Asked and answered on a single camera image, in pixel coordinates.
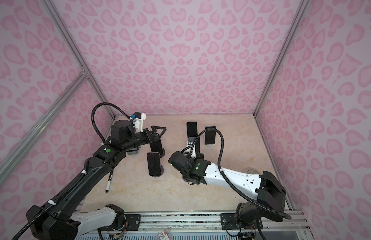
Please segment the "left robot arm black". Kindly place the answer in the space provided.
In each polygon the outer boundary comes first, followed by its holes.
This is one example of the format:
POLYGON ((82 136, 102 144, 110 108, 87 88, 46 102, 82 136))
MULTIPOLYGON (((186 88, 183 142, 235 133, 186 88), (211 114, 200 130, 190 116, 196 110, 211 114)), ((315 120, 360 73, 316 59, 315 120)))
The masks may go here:
POLYGON ((127 151, 157 142, 165 133, 165 127, 151 126, 136 132, 131 121, 116 121, 111 127, 105 144, 84 162, 81 172, 42 207, 32 206, 26 213, 27 224, 14 236, 30 229, 39 240, 73 240, 79 231, 79 222, 72 215, 79 203, 125 157, 127 151))

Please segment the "black marker pen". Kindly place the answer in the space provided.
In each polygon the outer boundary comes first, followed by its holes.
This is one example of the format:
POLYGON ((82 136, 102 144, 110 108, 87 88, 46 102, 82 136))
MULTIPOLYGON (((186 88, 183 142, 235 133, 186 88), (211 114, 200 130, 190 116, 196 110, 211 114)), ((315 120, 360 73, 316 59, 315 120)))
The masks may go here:
POLYGON ((107 184, 106 184, 106 188, 105 188, 106 193, 108 193, 109 190, 110 190, 112 178, 113 178, 113 170, 110 171, 109 176, 108 176, 108 180, 107 180, 107 184))

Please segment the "phone white stand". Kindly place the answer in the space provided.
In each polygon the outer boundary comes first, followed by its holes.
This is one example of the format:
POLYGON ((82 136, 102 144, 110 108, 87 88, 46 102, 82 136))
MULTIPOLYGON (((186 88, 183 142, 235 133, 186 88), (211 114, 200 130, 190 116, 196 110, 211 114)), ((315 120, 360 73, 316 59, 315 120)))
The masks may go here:
POLYGON ((195 138, 198 136, 198 124, 197 122, 187 122, 187 136, 188 138, 195 138))
POLYGON ((216 142, 216 132, 215 131, 206 131, 205 132, 205 145, 212 146, 216 142))

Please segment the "phone back centre white stand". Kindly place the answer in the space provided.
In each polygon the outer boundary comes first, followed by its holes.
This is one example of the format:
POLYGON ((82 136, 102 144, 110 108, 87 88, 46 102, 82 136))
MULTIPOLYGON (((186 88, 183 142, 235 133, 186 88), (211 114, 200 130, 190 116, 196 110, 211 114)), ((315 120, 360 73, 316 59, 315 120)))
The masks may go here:
POLYGON ((188 138, 195 138, 198 136, 198 124, 197 122, 187 122, 187 136, 188 138))

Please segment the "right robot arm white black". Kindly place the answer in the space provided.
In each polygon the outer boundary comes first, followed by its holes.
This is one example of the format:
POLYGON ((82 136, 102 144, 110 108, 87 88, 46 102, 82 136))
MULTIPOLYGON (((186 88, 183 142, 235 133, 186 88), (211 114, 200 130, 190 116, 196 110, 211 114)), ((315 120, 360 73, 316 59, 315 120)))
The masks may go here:
POLYGON ((204 160, 203 155, 195 159, 179 151, 170 156, 168 163, 191 185, 231 188, 245 199, 245 203, 238 204, 234 214, 233 224, 238 228, 249 229, 261 218, 277 223, 291 219, 285 213, 286 190, 271 172, 264 171, 260 175, 240 173, 219 168, 204 160))

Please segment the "phone green edge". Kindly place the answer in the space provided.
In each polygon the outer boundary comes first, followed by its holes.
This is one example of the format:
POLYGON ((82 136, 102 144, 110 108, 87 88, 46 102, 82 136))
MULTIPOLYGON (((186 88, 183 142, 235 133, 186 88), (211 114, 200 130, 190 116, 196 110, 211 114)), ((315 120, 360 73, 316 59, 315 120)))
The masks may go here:
POLYGON ((161 165, 159 153, 147 153, 146 157, 147 157, 148 173, 149 173, 149 169, 159 167, 161 165))

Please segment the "grey stand front left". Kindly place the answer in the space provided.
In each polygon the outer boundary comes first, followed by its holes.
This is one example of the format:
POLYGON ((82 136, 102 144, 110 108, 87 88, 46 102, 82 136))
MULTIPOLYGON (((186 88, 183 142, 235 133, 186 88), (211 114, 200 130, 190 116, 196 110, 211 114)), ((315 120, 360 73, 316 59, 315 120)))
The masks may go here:
POLYGON ((162 165, 159 167, 149 169, 149 175, 153 178, 161 177, 164 173, 164 168, 162 165))

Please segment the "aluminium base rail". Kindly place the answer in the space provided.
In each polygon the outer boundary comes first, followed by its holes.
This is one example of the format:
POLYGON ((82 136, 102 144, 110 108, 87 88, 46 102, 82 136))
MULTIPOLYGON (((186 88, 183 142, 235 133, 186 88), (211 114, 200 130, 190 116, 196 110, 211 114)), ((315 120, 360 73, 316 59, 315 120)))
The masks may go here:
POLYGON ((84 232, 79 240, 311 240, 313 235, 301 211, 287 211, 292 218, 272 222, 262 218, 247 228, 234 221, 234 211, 181 211, 126 213, 127 226, 84 232))

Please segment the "phone back right white stand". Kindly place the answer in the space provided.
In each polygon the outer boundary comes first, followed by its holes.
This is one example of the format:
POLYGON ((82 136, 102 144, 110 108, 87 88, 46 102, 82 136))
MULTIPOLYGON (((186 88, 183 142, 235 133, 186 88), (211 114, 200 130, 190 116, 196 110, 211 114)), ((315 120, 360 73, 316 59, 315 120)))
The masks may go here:
POLYGON ((205 132, 205 145, 212 146, 216 142, 216 132, 215 131, 206 131, 205 132))

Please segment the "blue edged phone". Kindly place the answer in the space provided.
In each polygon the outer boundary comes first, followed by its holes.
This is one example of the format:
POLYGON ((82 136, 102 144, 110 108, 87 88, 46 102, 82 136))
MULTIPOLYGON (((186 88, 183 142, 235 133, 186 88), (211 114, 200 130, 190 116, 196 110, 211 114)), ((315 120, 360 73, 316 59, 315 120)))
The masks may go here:
POLYGON ((197 154, 199 154, 200 153, 200 139, 199 138, 196 139, 196 145, 197 145, 197 154))

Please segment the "clear tape roll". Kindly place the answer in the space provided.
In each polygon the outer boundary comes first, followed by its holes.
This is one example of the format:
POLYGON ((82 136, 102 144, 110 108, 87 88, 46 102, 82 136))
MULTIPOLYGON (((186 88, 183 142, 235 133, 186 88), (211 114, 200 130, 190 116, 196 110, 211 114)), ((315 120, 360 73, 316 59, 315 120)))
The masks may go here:
POLYGON ((255 168, 245 168, 244 173, 248 175, 261 175, 262 173, 255 168))

